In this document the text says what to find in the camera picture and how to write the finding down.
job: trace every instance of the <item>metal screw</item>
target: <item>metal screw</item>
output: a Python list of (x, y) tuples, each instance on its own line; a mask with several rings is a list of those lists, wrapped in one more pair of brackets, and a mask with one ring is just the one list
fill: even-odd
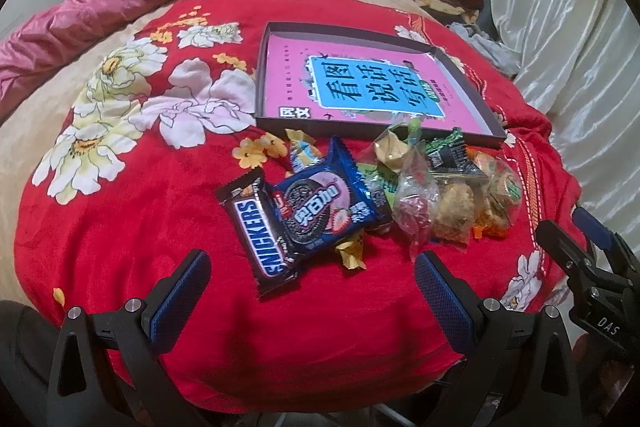
[(500, 309), (500, 302), (496, 299), (485, 299), (482, 305), (490, 312), (497, 312)]
[(68, 311), (66, 316), (69, 317), (70, 319), (76, 319), (80, 316), (81, 313), (82, 313), (82, 308), (80, 306), (74, 306)]
[(558, 315), (560, 314), (560, 312), (558, 311), (558, 308), (551, 305), (545, 306), (545, 313), (547, 317), (551, 317), (552, 319), (558, 317)]
[(142, 301), (140, 299), (129, 299), (127, 303), (124, 305), (124, 309), (128, 312), (137, 312), (142, 306)]

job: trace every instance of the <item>satin curtain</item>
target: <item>satin curtain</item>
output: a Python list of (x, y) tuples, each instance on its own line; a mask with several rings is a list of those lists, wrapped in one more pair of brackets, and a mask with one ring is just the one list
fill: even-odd
[(625, 0), (491, 0), (514, 83), (553, 123), (582, 204), (640, 252), (640, 26)]

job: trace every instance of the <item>snickers logo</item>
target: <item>snickers logo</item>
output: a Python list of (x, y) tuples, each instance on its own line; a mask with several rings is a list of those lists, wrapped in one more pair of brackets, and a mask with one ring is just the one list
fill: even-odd
[(267, 219), (260, 212), (256, 200), (235, 201), (234, 205), (242, 231), (251, 245), (260, 269), (267, 277), (275, 277), (286, 269), (286, 265)]

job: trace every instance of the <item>blue snack package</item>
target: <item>blue snack package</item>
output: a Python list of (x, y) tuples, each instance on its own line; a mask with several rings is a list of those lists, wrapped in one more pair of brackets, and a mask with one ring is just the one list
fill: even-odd
[(287, 237), (302, 255), (330, 247), (386, 217), (337, 136), (332, 136), (324, 159), (275, 185), (271, 196)]

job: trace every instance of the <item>oreo package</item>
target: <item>oreo package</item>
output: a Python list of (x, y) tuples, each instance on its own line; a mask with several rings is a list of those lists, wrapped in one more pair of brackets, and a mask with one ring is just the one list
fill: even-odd
[(216, 191), (234, 223), (258, 284), (258, 295), (298, 277), (294, 245), (284, 232), (261, 168)]
[(285, 234), (305, 256), (385, 217), (351, 154), (336, 136), (322, 161), (275, 185), (272, 197)]

